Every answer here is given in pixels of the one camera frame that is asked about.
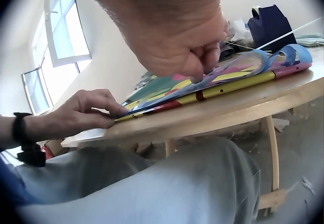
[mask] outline floor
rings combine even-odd
[[[260,210],[256,223],[310,223],[314,211],[323,209],[323,97],[308,103],[309,117],[293,116],[285,111],[274,118],[287,119],[290,125],[283,132],[276,131],[279,152],[279,187],[287,191],[285,204],[278,211]],[[247,152],[261,169],[261,194],[271,190],[271,152],[266,132],[226,133],[222,135]],[[176,149],[194,144],[179,140]],[[160,160],[165,157],[164,144],[155,144],[147,158]],[[312,190],[303,186],[306,178]]]

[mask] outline window frame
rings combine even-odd
[[[49,106],[47,109],[45,109],[44,111],[41,111],[39,113],[36,113],[35,112],[35,108],[33,106],[33,103],[31,101],[31,98],[30,98],[30,95],[29,95],[29,90],[28,90],[28,87],[27,87],[26,77],[25,77],[25,74],[31,73],[33,71],[37,71],[38,72],[39,80],[40,80],[40,83],[42,85],[42,89],[43,89],[45,98],[47,100],[48,106]],[[30,110],[31,110],[32,114],[38,116],[38,115],[42,115],[42,114],[44,114],[44,113],[52,110],[52,108],[53,108],[53,102],[52,102],[52,99],[50,97],[50,94],[49,94],[48,89],[47,89],[47,86],[46,86],[46,82],[45,82],[45,79],[44,79],[44,75],[43,75],[43,72],[42,72],[42,68],[41,67],[38,67],[36,69],[33,69],[33,70],[28,71],[28,72],[22,73],[21,74],[21,78],[22,78],[22,81],[23,81],[23,84],[24,84],[25,94],[26,94],[26,97],[27,97],[27,100],[28,100],[28,104],[29,104],[29,107],[30,107]]]
[[[76,8],[77,8],[76,0],[74,0],[74,2],[71,2],[69,4],[69,6],[73,6],[74,4],[76,5]],[[91,60],[92,57],[91,57],[89,46],[87,44],[86,39],[85,39],[85,42],[86,42],[86,45],[88,47],[89,54],[66,57],[66,58],[60,58],[60,59],[57,58],[57,53],[56,53],[55,44],[54,44],[54,38],[53,38],[53,32],[52,32],[51,16],[50,16],[50,14],[51,14],[50,0],[45,0],[45,2],[44,2],[44,10],[45,10],[45,29],[46,29],[47,42],[48,42],[47,46],[48,46],[48,49],[50,51],[50,56],[51,56],[53,66],[58,67],[58,66],[61,66],[61,65],[69,64],[69,63],[77,63],[79,61]]]

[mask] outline white stick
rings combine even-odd
[[[311,22],[309,22],[309,23],[307,23],[307,24],[305,24],[305,25],[303,25],[303,26],[301,26],[301,27],[298,27],[298,28],[296,28],[295,30],[293,30],[293,31],[291,31],[291,32],[288,32],[288,33],[286,33],[286,34],[284,34],[284,35],[282,35],[282,36],[280,36],[280,37],[278,37],[278,38],[276,38],[276,39],[274,39],[274,40],[272,40],[272,41],[270,41],[270,42],[268,42],[268,43],[266,43],[266,44],[264,44],[264,45],[262,45],[262,46],[260,46],[260,47],[258,47],[258,48],[256,48],[256,49],[264,48],[264,47],[268,46],[269,44],[271,44],[271,43],[273,43],[273,42],[276,42],[276,41],[280,40],[281,38],[283,38],[283,37],[285,37],[285,36],[288,36],[288,35],[294,33],[295,31],[298,31],[298,30],[300,30],[301,28],[303,28],[303,27],[305,27],[305,26],[308,26],[308,25],[310,25],[310,24],[312,24],[312,23],[314,23],[314,22],[316,22],[316,21],[318,21],[318,20],[320,20],[320,19],[322,19],[322,17],[320,17],[320,18],[318,18],[318,19],[316,19],[316,20],[313,20],[313,21],[311,21]]]
[[[264,47],[270,45],[271,43],[276,42],[276,41],[280,40],[281,38],[283,38],[283,37],[285,37],[285,36],[288,36],[288,35],[294,33],[295,31],[298,31],[298,30],[300,30],[301,28],[304,28],[305,26],[308,26],[308,25],[310,25],[310,24],[312,24],[312,23],[314,23],[314,22],[316,22],[316,21],[318,21],[318,20],[320,20],[320,19],[322,19],[322,17],[320,17],[320,18],[318,18],[318,19],[316,19],[316,20],[313,20],[313,21],[311,21],[311,22],[309,22],[309,23],[307,23],[307,24],[305,24],[305,25],[303,25],[303,26],[300,26],[300,27],[296,28],[295,30],[290,31],[290,32],[288,32],[288,33],[286,33],[286,34],[284,34],[284,35],[282,35],[282,36],[280,36],[280,37],[278,37],[278,38],[276,38],[276,39],[274,39],[274,40],[272,40],[272,41],[270,41],[270,42],[268,42],[268,43],[266,43],[266,44],[264,44],[264,45],[262,45],[262,46],[260,46],[260,47],[258,47],[258,48],[256,48],[256,49],[264,48]],[[239,44],[236,44],[236,43],[232,43],[232,42],[226,42],[226,43],[228,43],[228,44],[232,44],[232,45],[236,45],[236,46],[238,46],[238,47],[242,47],[242,48],[247,48],[247,49],[254,50],[254,48],[245,47],[245,46],[242,46],[242,45],[239,45]]]

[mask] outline light blue jeans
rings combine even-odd
[[[18,166],[47,204],[18,208],[28,223],[253,223],[260,171],[225,138],[198,142],[153,164],[118,146],[83,148]]]

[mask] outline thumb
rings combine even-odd
[[[94,128],[108,129],[115,124],[112,118],[101,113],[81,113],[79,120],[84,127],[82,130]]]
[[[192,83],[198,83],[203,80],[204,68],[200,59],[194,53],[189,52],[180,74],[183,76],[190,76]]]

